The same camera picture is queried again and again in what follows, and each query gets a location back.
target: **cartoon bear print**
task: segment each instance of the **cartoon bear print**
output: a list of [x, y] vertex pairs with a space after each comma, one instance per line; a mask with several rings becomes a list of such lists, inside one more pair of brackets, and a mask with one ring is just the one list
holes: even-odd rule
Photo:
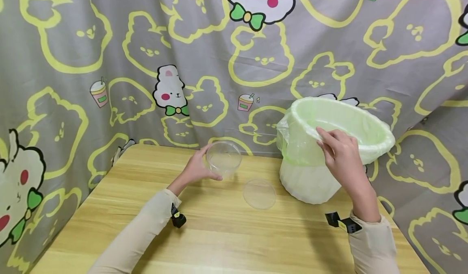
[[465, 6], [465, 10], [458, 18], [458, 22], [463, 28], [467, 29], [467, 31], [457, 37], [455, 43], [458, 46], [468, 46], [468, 5]]
[[189, 116], [187, 99], [184, 96], [184, 82], [179, 77], [175, 65], [163, 65], [158, 68], [158, 82], [154, 86], [153, 97], [156, 105], [166, 109], [167, 116], [183, 114]]
[[243, 21], [253, 31], [260, 31], [264, 24], [282, 21], [293, 11], [296, 0], [228, 0], [233, 9], [233, 21]]
[[468, 225], [468, 180], [463, 181], [455, 192], [455, 200], [461, 209], [453, 210], [454, 218], [464, 225]]
[[10, 130], [9, 159], [0, 159], [0, 246], [21, 238], [26, 222], [43, 200], [38, 191], [46, 163], [42, 151], [23, 147], [18, 132]]
[[[319, 95], [317, 97], [323, 97], [323, 98], [329, 98], [329, 99], [335, 99], [335, 100], [338, 99], [336, 97], [336, 95], [333, 94], [333, 93], [326, 93], [326, 94]], [[344, 103], [347, 103], [347, 104], [350, 104], [350, 105], [353, 105], [354, 107], [357, 107], [359, 105], [359, 103], [360, 103], [359, 100], [357, 98], [355, 98], [355, 97], [341, 99], [340, 101], [344, 102]]]

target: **beige long sleeve shirt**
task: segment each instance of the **beige long sleeve shirt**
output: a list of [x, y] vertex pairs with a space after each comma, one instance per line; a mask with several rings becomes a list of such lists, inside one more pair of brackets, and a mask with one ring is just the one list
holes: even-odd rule
[[[139, 259], [171, 218], [172, 203], [181, 201], [170, 190], [155, 194], [140, 213], [96, 260], [88, 274], [130, 274]], [[370, 224], [351, 212], [362, 230], [349, 235], [351, 253], [358, 274], [397, 274], [397, 250], [388, 220]]]

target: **gray curtain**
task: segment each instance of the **gray curtain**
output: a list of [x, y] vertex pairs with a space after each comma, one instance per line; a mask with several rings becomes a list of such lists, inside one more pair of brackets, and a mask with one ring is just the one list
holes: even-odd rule
[[280, 157], [305, 96], [391, 126], [379, 199], [432, 273], [464, 273], [467, 2], [0, 0], [0, 273], [32, 267], [132, 144]]

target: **hand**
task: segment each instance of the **hand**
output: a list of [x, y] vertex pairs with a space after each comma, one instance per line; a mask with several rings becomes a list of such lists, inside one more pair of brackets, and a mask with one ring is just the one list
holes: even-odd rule
[[323, 139], [317, 141], [317, 144], [323, 150], [325, 164], [348, 194], [369, 183], [356, 138], [346, 135], [341, 130], [327, 132], [317, 127], [317, 132]]
[[323, 139], [317, 144], [323, 150], [325, 164], [350, 195], [354, 215], [364, 222], [380, 222], [377, 195], [364, 171], [357, 139], [341, 130], [327, 132], [317, 127], [317, 132]]
[[176, 196], [179, 196], [188, 184], [196, 182], [202, 178], [222, 180], [223, 178], [220, 175], [211, 172], [203, 164], [203, 156], [210, 147], [211, 144], [208, 144], [199, 151], [196, 151], [192, 157], [190, 157], [190, 160], [188, 160], [188, 163], [182, 173], [169, 185], [169, 187], [167, 187], [167, 189], [172, 191]]
[[206, 154], [206, 151], [211, 147], [212, 144], [208, 144], [205, 147], [201, 148], [199, 151], [195, 152], [192, 157], [188, 160], [187, 165], [182, 171], [181, 176], [184, 175], [189, 182], [195, 182], [202, 178], [211, 178], [214, 180], [222, 180], [223, 178], [216, 173], [211, 172], [203, 164], [203, 156]]

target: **left hand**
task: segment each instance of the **left hand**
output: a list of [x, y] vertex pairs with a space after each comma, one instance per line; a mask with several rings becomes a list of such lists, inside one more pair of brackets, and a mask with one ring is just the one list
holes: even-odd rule
[[211, 178], [214, 180], [222, 180], [223, 178], [216, 173], [211, 172], [203, 163], [203, 156], [206, 154], [206, 151], [211, 147], [212, 144], [208, 144], [200, 150], [196, 151], [187, 165], [182, 171], [181, 176], [187, 178], [188, 182], [195, 182], [202, 178]]

